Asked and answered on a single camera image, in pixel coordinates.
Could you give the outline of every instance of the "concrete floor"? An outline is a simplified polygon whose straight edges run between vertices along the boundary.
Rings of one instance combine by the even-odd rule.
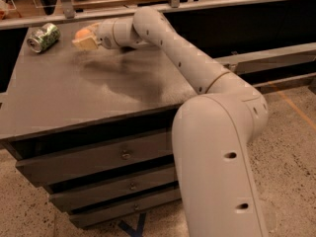
[[[268,127],[249,145],[257,189],[273,237],[316,236],[316,95],[304,85],[263,89],[269,103]],[[180,201],[139,214],[76,229],[15,170],[15,160],[0,151],[0,236],[189,236]]]

